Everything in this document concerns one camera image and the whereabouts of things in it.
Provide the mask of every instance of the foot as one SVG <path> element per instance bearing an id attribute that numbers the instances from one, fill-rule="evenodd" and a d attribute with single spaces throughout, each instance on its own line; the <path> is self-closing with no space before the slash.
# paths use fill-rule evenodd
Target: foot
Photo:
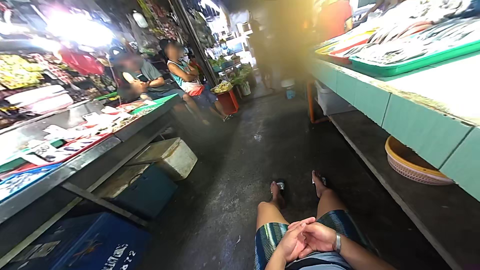
<path id="1" fill-rule="evenodd" d="M 322 177 L 320 176 L 320 173 L 313 170 L 312 171 L 312 181 L 315 184 L 315 189 L 317 191 L 317 197 L 320 198 L 322 196 L 322 192 L 327 189 L 327 187 L 324 185 L 322 182 Z"/>
<path id="2" fill-rule="evenodd" d="M 270 184 L 270 191 L 272 192 L 273 196 L 272 202 L 276 203 L 280 208 L 285 207 L 285 199 L 280 193 L 280 187 L 275 181 Z"/>
<path id="3" fill-rule="evenodd" d="M 226 120 L 230 119 L 232 117 L 232 115 L 227 115 L 223 118 L 223 122 L 225 122 Z"/>

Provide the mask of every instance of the wet floor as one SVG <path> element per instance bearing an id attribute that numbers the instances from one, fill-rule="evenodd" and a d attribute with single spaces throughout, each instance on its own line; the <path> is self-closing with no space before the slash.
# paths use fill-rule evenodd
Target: wet floor
<path id="1" fill-rule="evenodd" d="M 449 269 L 329 122 L 310 124 L 302 93 L 240 103 L 235 118 L 184 140 L 198 157 L 150 226 L 138 270 L 253 269 L 257 205 L 287 182 L 285 218 L 316 213 L 313 169 L 324 174 L 381 257 L 399 269 Z"/>

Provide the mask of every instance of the bright light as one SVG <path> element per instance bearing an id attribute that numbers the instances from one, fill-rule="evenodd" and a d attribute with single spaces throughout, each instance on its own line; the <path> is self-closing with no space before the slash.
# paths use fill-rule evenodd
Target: bright light
<path id="1" fill-rule="evenodd" d="M 210 8 L 212 8 L 213 10 L 217 11 L 217 12 L 220 12 L 222 13 L 222 10 L 215 4 L 212 2 L 212 0 L 201 0 L 200 1 L 200 4 L 205 7 L 205 5 L 209 5 Z"/>
<path id="2" fill-rule="evenodd" d="M 30 32 L 30 30 L 27 27 L 0 22 L 0 34 L 10 35 L 25 32 Z"/>
<path id="3" fill-rule="evenodd" d="M 32 39 L 32 44 L 41 47 L 47 51 L 57 52 L 60 50 L 61 45 L 55 40 L 50 40 L 41 37 L 35 37 Z"/>
<path id="4" fill-rule="evenodd" d="M 80 45 L 101 47 L 112 42 L 113 33 L 108 27 L 90 21 L 84 14 L 58 11 L 47 21 L 47 30 L 58 37 Z"/>

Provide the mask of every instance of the hand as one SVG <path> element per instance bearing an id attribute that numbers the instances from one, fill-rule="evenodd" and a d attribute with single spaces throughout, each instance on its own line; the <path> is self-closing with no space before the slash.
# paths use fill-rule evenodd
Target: hand
<path id="1" fill-rule="evenodd" d="M 132 84 L 133 84 L 135 87 L 138 87 L 138 88 L 140 88 L 140 89 L 146 89 L 147 86 L 148 86 L 148 83 L 142 82 L 142 81 L 140 81 L 140 80 L 134 80 L 134 81 L 132 82 Z"/>
<path id="2" fill-rule="evenodd" d="M 296 222 L 294 226 L 289 226 L 288 231 L 278 243 L 275 249 L 276 253 L 280 253 L 285 262 L 291 262 L 298 258 L 300 252 L 307 246 L 305 236 L 302 235 L 306 224 L 304 222 Z"/>
<path id="3" fill-rule="evenodd" d="M 307 218 L 302 221 L 297 221 L 290 226 L 295 227 L 299 222 L 305 223 L 303 235 L 305 236 L 306 247 L 299 253 L 299 258 L 305 258 L 313 251 L 333 251 L 334 242 L 336 241 L 336 232 L 334 229 L 315 222 L 315 218 Z"/>

